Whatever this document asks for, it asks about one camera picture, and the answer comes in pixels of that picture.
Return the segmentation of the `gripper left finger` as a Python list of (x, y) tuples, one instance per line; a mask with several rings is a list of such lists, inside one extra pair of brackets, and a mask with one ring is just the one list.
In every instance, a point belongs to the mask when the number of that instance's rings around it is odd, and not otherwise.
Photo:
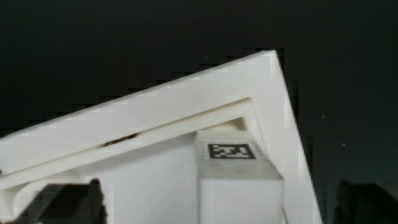
[(8, 224), (107, 224), (102, 183), (56, 183), (45, 186)]

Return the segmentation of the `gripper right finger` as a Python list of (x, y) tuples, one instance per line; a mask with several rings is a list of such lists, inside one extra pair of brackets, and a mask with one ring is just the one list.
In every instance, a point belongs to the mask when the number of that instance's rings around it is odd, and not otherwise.
[(398, 185), (340, 183), (335, 224), (398, 224)]

